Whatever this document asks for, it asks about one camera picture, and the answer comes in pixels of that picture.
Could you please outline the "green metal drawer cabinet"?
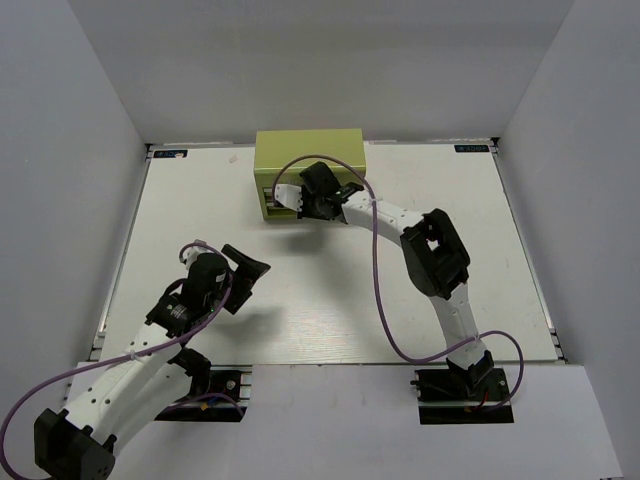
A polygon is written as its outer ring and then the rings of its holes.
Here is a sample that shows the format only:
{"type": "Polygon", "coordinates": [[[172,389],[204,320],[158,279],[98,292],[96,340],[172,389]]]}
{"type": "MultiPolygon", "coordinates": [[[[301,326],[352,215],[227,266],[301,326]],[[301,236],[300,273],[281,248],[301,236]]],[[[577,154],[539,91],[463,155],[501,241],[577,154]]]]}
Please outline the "green metal drawer cabinet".
{"type": "Polygon", "coordinates": [[[259,195],[263,219],[292,219],[295,212],[276,207],[272,198],[272,185],[277,174],[290,161],[314,154],[289,167],[278,182],[301,185],[299,174],[315,162],[321,161],[336,175],[341,184],[362,182],[341,165],[317,157],[326,155],[341,160],[366,176],[366,156],[361,129],[315,129],[259,131],[254,152],[254,180],[259,195]]]}

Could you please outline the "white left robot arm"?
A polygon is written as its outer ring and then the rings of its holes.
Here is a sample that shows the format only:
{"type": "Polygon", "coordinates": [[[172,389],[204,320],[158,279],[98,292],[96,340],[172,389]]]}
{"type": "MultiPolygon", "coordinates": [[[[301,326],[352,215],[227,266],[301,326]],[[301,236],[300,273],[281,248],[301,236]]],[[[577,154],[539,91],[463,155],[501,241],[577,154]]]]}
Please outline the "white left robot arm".
{"type": "Polygon", "coordinates": [[[189,341],[222,311],[235,314],[270,265],[229,244],[195,241],[179,260],[187,274],[171,283],[147,313],[120,360],[59,412],[34,424],[35,463],[54,479],[105,479],[118,453],[168,408],[225,397],[210,361],[189,341]]]}

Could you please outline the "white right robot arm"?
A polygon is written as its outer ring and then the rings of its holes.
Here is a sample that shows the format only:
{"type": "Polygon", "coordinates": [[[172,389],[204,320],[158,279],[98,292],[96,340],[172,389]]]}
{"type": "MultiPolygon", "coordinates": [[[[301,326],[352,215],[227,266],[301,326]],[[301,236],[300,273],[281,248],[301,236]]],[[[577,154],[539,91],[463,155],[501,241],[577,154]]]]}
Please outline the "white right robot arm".
{"type": "Polygon", "coordinates": [[[436,312],[449,350],[453,390],[466,399],[477,397],[494,363],[469,302],[470,256],[446,212],[411,211],[372,196],[366,186],[342,185],[323,162],[307,167],[300,177],[301,217],[366,228],[402,250],[411,283],[436,312]]]}

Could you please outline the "right blue corner label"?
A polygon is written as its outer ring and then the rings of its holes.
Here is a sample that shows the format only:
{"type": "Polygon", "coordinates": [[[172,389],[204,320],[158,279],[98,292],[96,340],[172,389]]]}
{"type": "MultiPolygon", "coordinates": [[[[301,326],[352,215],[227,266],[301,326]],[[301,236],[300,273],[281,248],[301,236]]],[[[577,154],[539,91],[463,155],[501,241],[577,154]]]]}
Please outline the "right blue corner label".
{"type": "Polygon", "coordinates": [[[490,153],[490,147],[483,144],[455,144],[456,153],[490,153]]]}

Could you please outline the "blue corner label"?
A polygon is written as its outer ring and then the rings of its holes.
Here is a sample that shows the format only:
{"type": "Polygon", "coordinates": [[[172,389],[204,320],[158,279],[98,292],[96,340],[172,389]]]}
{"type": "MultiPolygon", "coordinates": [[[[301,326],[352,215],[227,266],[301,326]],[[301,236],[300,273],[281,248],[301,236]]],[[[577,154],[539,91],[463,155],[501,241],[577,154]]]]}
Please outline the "blue corner label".
{"type": "Polygon", "coordinates": [[[456,153],[490,153],[490,147],[483,144],[455,144],[456,153]]]}
{"type": "Polygon", "coordinates": [[[175,159],[186,158],[188,155],[187,149],[168,149],[168,150],[155,150],[153,152],[153,158],[156,159],[175,159]]]}

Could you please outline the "left blue corner label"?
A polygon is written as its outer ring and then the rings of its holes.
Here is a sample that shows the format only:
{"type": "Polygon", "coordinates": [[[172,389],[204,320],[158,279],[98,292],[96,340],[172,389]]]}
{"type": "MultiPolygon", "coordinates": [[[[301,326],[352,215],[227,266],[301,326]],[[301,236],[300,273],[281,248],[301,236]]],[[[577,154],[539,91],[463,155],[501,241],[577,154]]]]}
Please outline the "left blue corner label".
{"type": "Polygon", "coordinates": [[[168,150],[155,150],[153,152],[153,158],[156,159],[175,159],[186,158],[188,155],[187,149],[168,149],[168,150]]]}

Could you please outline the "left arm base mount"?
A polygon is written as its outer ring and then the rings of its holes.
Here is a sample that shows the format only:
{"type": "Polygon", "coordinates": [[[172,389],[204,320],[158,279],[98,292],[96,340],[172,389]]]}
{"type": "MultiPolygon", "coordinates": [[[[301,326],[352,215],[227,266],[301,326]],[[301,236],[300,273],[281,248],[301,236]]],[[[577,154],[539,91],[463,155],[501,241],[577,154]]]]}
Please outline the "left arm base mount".
{"type": "Polygon", "coordinates": [[[250,366],[212,367],[207,388],[193,389],[155,418],[160,422],[239,423],[252,387],[250,366]]]}

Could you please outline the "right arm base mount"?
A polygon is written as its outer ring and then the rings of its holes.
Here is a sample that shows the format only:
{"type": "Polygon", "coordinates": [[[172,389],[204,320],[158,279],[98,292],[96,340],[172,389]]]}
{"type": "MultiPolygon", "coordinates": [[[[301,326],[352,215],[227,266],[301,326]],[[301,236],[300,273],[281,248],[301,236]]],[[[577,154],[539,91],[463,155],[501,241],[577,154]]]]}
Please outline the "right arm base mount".
{"type": "Polygon", "coordinates": [[[421,425],[512,424],[510,390],[502,368],[495,368],[473,391],[448,369],[416,370],[410,382],[418,399],[421,425]]]}

